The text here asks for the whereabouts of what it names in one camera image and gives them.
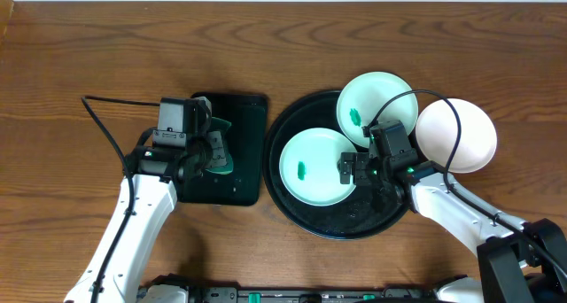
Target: cable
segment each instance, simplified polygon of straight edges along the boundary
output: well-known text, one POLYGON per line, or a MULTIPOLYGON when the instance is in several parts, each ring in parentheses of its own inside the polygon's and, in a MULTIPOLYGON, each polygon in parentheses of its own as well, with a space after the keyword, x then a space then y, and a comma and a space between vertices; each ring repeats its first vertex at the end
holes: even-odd
POLYGON ((453 158, 455 153, 457 152, 457 148, 459 146, 459 143, 461 142, 461 119, 459 118, 459 113, 456 111, 456 109, 454 109, 453 104, 451 104, 451 102, 449 102, 449 100, 439 94, 436 91, 432 91, 432 90, 427 90, 427 89, 415 89, 415 90, 409 90, 406 92, 403 92, 395 97, 393 97, 392 99, 388 100, 383 106, 382 108, 380 108, 380 110, 378 111, 378 113, 376 114, 376 116, 374 116, 374 119, 372 119, 372 121, 370 122, 370 124, 368 125, 368 127, 372 127, 374 126, 374 124, 377 122, 378 117, 380 116, 380 114, 382 114, 382 112, 384 111, 384 109, 386 108, 386 106, 388 106, 389 104, 391 104, 394 100, 400 98, 400 97, 404 97, 406 95, 409 94, 415 94, 415 93, 425 93, 425 94, 430 94, 433 96, 437 96, 440 99, 442 99, 443 101, 445 101, 447 103, 447 105, 449 105, 449 107, 451 108, 451 110, 453 111, 454 114, 454 118, 457 122, 457 137, 454 140, 454 145, 453 145, 453 150, 451 150, 451 153, 449 154, 449 158, 447 159, 447 164, 445 165, 445 171, 443 172, 443 182, 445 183, 445 185, 447 186, 447 188, 453 192, 453 194, 455 194, 456 197, 458 197, 463 203, 465 203, 467 206, 470 206, 471 208, 477 210, 478 212, 480 212, 482 215, 485 215, 486 217, 490 218, 491 220, 493 220, 496 223, 499 223, 502 227, 509 229, 510 231, 512 231, 515 235, 521 237, 528 245, 530 245, 533 250, 538 253, 543 259, 545 259, 546 261, 548 261, 549 263, 551 263, 551 265, 553 265, 562 275, 565 279, 567 279, 567 269, 565 269, 560 263, 559 261, 557 261, 557 259, 555 258, 555 256, 551 253, 549 253, 547 250, 545 250, 544 248, 542 248, 540 245, 538 245, 534 240, 532 240, 530 237, 526 236, 526 234, 522 231, 520 231, 519 229, 517 229, 516 227, 512 226, 511 224, 507 223, 506 221, 504 221, 503 219, 501 219, 499 217, 499 213, 497 214, 491 214, 488 211, 486 211, 485 209, 483 209, 480 206, 477 206, 476 204, 474 204, 473 202, 471 202, 470 200, 468 200, 467 198, 465 198, 463 195, 461 195, 459 193, 459 191, 457 191, 454 188, 453 184, 449 183, 449 168, 451 166, 451 162, 453 162, 453 158))
POLYGON ((118 244, 118 241, 120 240, 120 237, 122 236, 122 232, 124 232, 124 229, 126 228, 126 224, 128 223, 128 219, 130 218, 130 215, 132 215, 132 211, 134 209, 134 182, 132 181, 132 174, 128 170, 128 165, 126 164, 126 159, 124 158, 124 154, 120 150, 120 147, 118 146, 118 144, 114 140, 113 136, 110 134, 110 132, 108 132, 108 129, 106 129, 105 125, 103 125, 103 123, 97 117, 97 115, 92 110, 92 108, 90 108, 90 105, 87 102, 87 99, 104 101, 104 102, 107 102, 107 103, 126 104, 126 105, 159 106, 159 104, 136 102, 136 101, 129 101, 129 100, 121 100, 121 99, 112 99, 112 98, 104 98, 104 97, 95 97, 95 96, 85 96, 85 97, 81 98, 82 104, 85 106, 85 109, 87 109, 87 112, 89 113, 90 117, 98 125, 98 127, 103 132, 103 134, 105 134, 106 139, 108 139, 108 141, 110 142, 110 144, 113 146, 114 150, 116 151, 116 154, 118 154, 118 158, 120 159, 120 162, 122 163, 124 175, 128 179, 128 189, 129 189, 129 201, 128 201, 128 207, 126 208, 126 211, 124 213, 124 219, 122 220, 122 223, 118 227, 118 231, 116 231, 116 236, 114 236, 114 240, 110 244, 110 247, 108 248, 108 252, 106 253, 105 258, 103 259, 103 263, 100 265, 100 269, 98 270, 97 279, 92 284, 92 296, 90 297, 90 302, 96 303, 97 299, 98 299, 98 294, 100 293, 100 286, 102 285, 102 281, 103 281, 103 278, 105 276, 106 267, 108 266, 108 262, 110 262, 110 259, 113 256, 114 249, 116 248, 116 245, 118 244))

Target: round black tray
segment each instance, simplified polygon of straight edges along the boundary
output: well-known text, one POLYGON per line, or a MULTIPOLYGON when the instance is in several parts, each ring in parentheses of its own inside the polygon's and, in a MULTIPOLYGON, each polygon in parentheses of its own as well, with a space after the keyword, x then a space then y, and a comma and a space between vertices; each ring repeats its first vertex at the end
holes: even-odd
MULTIPOLYGON (((336 205, 310 206, 293 197, 280 177, 280 155, 293 136, 310 128, 329 128, 343 133, 336 117, 339 94, 339 90, 332 90, 308 95, 279 115, 264 146, 264 180, 277 207, 301 228, 334 239, 369 237, 391 227, 408 210, 408 205, 373 194, 368 187, 357 187, 336 205)), ((367 151, 361 147, 357 150, 367 151)))

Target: white plate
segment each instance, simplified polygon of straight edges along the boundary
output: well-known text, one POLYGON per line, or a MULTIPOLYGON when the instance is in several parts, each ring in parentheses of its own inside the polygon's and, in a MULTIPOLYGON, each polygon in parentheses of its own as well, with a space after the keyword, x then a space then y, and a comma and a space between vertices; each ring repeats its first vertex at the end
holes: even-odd
MULTIPOLYGON (((449 171, 469 173, 486 166, 496 152, 497 135, 490 117, 478 106, 461 99, 449 99, 461 120, 461 142, 449 171)), ((443 100, 428 105, 419 115, 416 139, 429 159, 445 166, 457 137, 453 111, 443 100)))
MULTIPOLYGON (((368 148, 369 139, 362 134, 362 126, 367 126, 388 100, 408 90, 411 87, 394 74, 362 74, 351 80, 338 97, 338 125, 355 144, 368 148)), ((416 126, 417 114, 416 95, 410 94, 389 104, 378 121, 400 120, 409 135, 416 126)))
POLYGON ((341 152, 356 152, 353 143, 337 131, 311 128, 295 135, 280 156, 280 176, 285 188, 312 206, 334 205, 354 190, 341 184, 337 163, 341 152))

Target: wood surface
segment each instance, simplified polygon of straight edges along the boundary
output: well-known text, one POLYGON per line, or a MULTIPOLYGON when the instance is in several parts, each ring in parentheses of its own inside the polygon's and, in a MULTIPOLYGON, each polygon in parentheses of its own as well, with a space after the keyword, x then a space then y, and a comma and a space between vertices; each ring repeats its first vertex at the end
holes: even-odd
MULTIPOLYGON (((389 71, 476 103, 499 146, 470 190, 567 230, 567 4, 19 3, 0 50, 0 300, 60 302, 115 207, 120 163, 84 94, 158 102, 261 93, 293 101, 389 71)), ((419 96, 423 109, 434 98, 419 96)), ((93 104, 128 152, 155 108, 93 104)), ((254 206, 179 204, 144 282, 178 273, 246 287, 375 288, 468 274, 476 258, 407 214, 359 241, 313 236, 265 186, 254 206)))
POLYGON ((14 2, 12 0, 0 0, 0 46, 6 34, 8 21, 12 15, 14 2))

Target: black baking pan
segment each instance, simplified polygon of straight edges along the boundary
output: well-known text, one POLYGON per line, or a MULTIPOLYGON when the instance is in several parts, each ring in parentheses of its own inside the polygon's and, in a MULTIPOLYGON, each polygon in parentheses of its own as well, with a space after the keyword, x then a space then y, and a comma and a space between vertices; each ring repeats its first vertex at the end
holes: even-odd
MULTIPOLYGON (((282 150, 299 132, 310 128, 329 128, 343 133, 336 117, 339 94, 339 90, 331 90, 308 95, 279 115, 264 145, 264 181, 277 207, 301 228, 333 239, 369 237, 391 227, 408 210, 408 205, 382 198, 369 187, 357 187, 348 198, 335 205, 310 206, 285 189, 279 173, 282 150)), ((357 150, 367 151, 358 146, 357 150)))

